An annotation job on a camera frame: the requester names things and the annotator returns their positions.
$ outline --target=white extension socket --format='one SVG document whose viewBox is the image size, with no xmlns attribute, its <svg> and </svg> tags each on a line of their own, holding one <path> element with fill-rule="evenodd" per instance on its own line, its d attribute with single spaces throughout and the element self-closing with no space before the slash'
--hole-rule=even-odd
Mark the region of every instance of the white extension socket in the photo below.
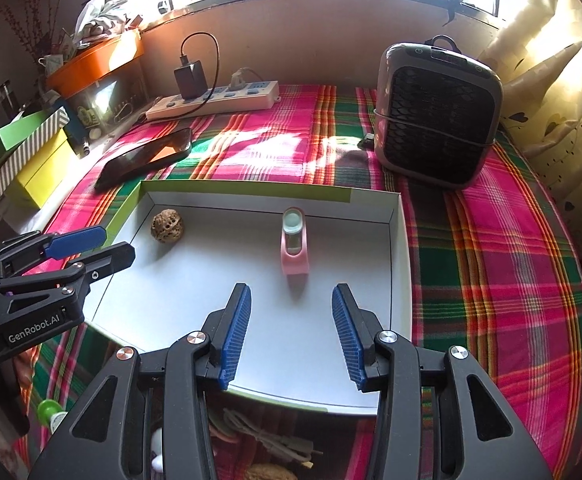
<svg viewBox="0 0 582 480">
<path fill-rule="evenodd" d="M 177 118 L 202 104 L 209 92 L 210 89 L 195 99 L 182 99 L 180 95 L 160 99 L 146 112 L 146 118 L 149 121 Z M 248 83 L 242 90 L 231 91 L 226 86 L 220 86 L 213 91 L 213 95 L 204 106 L 187 117 L 268 110 L 273 103 L 280 100 L 279 96 L 277 81 Z"/>
</svg>

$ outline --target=black phone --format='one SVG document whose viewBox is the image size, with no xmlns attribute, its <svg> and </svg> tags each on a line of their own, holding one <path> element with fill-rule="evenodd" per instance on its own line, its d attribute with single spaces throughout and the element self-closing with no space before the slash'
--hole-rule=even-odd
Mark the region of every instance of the black phone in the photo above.
<svg viewBox="0 0 582 480">
<path fill-rule="evenodd" d="M 161 170 L 187 158 L 189 153 L 191 128 L 176 130 L 112 158 L 104 165 L 95 183 L 95 190 L 104 191 L 137 176 Z"/>
</svg>

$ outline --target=curtain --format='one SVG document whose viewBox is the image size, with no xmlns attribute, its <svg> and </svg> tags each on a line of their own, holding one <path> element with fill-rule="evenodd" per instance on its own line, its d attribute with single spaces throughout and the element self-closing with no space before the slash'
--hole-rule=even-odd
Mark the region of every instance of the curtain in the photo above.
<svg viewBox="0 0 582 480">
<path fill-rule="evenodd" d="M 501 121 L 582 255 L 582 3 L 527 0 L 479 60 L 501 79 Z"/>
</svg>

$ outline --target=orange box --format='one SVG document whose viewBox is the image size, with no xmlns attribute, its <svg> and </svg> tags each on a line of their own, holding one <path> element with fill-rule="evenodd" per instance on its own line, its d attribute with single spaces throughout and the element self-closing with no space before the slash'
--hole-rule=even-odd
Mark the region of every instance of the orange box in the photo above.
<svg viewBox="0 0 582 480">
<path fill-rule="evenodd" d="M 127 30 L 117 38 L 88 49 L 53 72 L 46 79 L 47 89 L 53 89 L 68 99 L 142 54 L 140 31 L 136 28 Z"/>
</svg>

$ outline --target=power adapter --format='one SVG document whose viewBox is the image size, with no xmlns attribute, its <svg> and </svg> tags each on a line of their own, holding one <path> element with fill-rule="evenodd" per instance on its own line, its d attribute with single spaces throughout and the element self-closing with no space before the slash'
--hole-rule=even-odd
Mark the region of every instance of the power adapter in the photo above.
<svg viewBox="0 0 582 480">
<path fill-rule="evenodd" d="M 207 78 L 200 60 L 193 63 L 184 54 L 180 56 L 182 66 L 173 71 L 175 81 L 183 99 L 195 99 L 207 91 Z"/>
</svg>

